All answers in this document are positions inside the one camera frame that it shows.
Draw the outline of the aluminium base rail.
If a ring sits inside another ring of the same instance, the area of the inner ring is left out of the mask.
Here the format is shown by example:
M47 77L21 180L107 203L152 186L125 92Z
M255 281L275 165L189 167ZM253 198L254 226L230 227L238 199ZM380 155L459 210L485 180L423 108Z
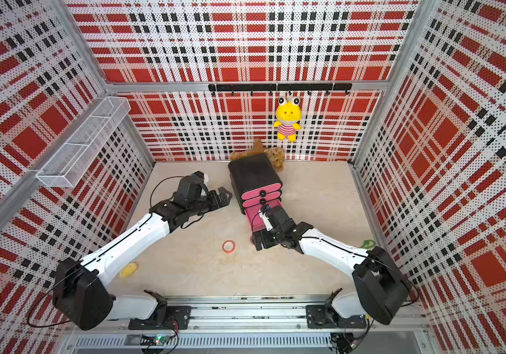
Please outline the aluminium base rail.
M107 321L92 330L68 330L60 353L181 353L184 350L323 350L336 353L436 353L417 305L402 308L389 325L364 315L338 325L326 321L324 296L175 296L156 328L131 329ZM166 346L144 346L142 336L172 336Z

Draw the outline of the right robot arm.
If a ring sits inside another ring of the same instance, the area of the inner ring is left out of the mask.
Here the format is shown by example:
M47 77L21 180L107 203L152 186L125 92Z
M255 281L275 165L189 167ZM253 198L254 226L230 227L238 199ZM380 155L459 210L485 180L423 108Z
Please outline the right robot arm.
M319 259L351 277L354 291L337 289L326 300L324 313L330 324L368 315L389 325L410 298L410 282L379 246L366 250L344 244L306 222L295 223L281 206L263 206L252 217L252 224L260 226L252 234L258 251L282 246Z

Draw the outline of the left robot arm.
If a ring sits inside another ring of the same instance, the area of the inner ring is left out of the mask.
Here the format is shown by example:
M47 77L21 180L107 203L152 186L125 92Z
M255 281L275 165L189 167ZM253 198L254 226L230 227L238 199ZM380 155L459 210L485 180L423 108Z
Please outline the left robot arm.
M163 296L154 291L113 295L109 284L148 247L188 227L192 217L229 206L231 199L232 193L223 187L209 190L207 176L200 171L182 177L169 199L151 204L140 221L112 242L80 260L61 261L52 290L53 306L82 330L123 319L135 330L159 327L167 315Z

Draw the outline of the brown teddy bear plush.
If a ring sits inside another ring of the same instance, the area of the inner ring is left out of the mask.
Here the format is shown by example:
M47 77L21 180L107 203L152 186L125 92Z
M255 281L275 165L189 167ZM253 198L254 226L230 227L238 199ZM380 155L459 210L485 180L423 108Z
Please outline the brown teddy bear plush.
M264 147L259 139L254 140L253 147L249 150L233 151L229 155L229 159L235 161L261 153L264 153L269 158L269 161L277 172L284 170L285 151L281 147Z

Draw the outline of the yellow banana toy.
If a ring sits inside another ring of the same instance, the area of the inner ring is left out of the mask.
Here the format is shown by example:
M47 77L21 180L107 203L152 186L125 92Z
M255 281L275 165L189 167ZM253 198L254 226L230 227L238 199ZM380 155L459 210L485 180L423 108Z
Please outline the yellow banana toy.
M138 270L139 266L135 262L130 262L126 266L124 266L119 273L120 278L130 277L136 270Z

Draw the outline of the green circuit board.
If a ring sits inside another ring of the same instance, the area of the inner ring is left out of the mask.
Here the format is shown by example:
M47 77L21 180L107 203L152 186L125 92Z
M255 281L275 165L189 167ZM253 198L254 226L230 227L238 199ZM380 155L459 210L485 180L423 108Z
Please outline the green circuit board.
M152 346L166 346L170 343L172 336L167 335L153 335L153 336L142 336L142 345Z

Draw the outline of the black drawer cabinet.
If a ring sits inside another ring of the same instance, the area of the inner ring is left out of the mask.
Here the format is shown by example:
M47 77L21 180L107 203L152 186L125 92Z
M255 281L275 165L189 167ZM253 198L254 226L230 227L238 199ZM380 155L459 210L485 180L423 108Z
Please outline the black drawer cabinet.
M244 215L246 209L242 206L244 201L241 199L242 193L269 184L282 184L277 171L264 153L232 161L228 169L233 191Z

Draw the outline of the yellow frog plush toy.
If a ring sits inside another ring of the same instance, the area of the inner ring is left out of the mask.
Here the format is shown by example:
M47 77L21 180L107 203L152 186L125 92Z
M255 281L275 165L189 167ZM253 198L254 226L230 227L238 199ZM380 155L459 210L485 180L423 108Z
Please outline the yellow frog plush toy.
M278 140L295 142L298 132L302 129L300 125L300 120L302 119L300 99L292 97L290 100L287 100L285 97L280 97L275 118L274 127L277 130Z

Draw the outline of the small green toy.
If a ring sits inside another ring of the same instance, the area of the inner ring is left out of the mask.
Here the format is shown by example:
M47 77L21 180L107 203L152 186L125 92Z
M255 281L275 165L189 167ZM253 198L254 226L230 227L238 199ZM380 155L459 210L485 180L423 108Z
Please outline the small green toy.
M376 242L374 240L365 240L363 245L361 246L362 249L371 250L376 247Z

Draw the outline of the black hook rail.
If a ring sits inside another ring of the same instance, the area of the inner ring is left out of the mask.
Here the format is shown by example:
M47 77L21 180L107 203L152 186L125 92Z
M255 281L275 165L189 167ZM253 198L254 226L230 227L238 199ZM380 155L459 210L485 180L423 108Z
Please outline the black hook rail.
M237 83L209 84L208 90L213 92L262 92L262 91L350 91L352 83Z

